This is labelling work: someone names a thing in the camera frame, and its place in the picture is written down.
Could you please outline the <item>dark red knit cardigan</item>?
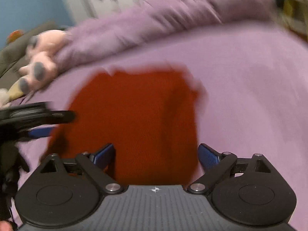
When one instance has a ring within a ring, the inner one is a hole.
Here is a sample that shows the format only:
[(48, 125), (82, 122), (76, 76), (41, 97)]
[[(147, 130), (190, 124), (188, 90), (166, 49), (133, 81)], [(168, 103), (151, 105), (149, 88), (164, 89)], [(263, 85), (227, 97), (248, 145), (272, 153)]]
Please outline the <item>dark red knit cardigan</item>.
[(105, 71), (75, 95), (76, 119), (51, 134), (46, 155), (115, 148), (107, 173), (123, 185), (187, 185), (197, 167), (196, 109), (206, 89), (181, 66)]

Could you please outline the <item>cream plush toy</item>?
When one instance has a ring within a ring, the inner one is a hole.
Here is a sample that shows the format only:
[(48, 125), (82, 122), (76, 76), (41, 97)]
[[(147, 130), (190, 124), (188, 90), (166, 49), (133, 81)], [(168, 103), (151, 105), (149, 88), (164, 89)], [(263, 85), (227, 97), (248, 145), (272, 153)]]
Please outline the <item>cream plush toy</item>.
[(20, 78), (10, 87), (10, 89), (1, 89), (0, 107), (7, 107), (10, 105), (11, 101), (25, 95), (21, 89), (23, 87), (23, 82), (24, 78)]

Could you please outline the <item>pink plush toy grey spots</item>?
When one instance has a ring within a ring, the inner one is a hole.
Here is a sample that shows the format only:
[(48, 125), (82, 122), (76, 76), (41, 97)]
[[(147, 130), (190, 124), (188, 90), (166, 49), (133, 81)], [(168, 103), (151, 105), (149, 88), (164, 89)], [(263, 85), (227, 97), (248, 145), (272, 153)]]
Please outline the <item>pink plush toy grey spots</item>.
[(48, 30), (30, 38), (26, 48), (29, 64), (19, 69), (18, 86), (24, 94), (44, 88), (58, 75), (52, 57), (65, 45), (66, 37), (66, 31)]

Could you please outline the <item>orange object on sofa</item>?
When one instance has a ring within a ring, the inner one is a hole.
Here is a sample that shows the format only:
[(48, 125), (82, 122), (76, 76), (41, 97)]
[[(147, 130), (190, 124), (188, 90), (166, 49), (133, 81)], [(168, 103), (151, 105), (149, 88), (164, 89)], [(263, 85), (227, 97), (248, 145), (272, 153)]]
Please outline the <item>orange object on sofa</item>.
[(23, 30), (15, 30), (15, 31), (13, 31), (6, 38), (6, 44), (8, 45), (8, 44), (14, 42), (15, 40), (17, 40), (19, 37), (21, 37), (23, 35), (24, 35), (24, 31)]

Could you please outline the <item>purple bed sheet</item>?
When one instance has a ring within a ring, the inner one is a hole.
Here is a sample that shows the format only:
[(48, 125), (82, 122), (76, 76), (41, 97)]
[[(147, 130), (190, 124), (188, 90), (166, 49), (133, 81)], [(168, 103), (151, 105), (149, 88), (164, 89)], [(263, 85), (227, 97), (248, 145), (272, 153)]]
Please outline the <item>purple bed sheet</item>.
[(198, 140), (240, 157), (262, 153), (297, 197), (290, 224), (307, 230), (307, 44), (270, 23), (245, 21), (175, 34), (66, 72), (15, 104), (65, 109), (96, 72), (186, 67), (207, 91)]

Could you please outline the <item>purple rumpled duvet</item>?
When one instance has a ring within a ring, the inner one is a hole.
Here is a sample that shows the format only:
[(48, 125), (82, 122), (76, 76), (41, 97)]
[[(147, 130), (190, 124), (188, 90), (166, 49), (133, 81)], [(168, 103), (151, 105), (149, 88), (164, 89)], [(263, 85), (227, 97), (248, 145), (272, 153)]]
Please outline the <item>purple rumpled duvet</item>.
[(54, 55), (59, 72), (177, 32), (239, 20), (270, 21), (275, 0), (147, 0), (70, 28)]

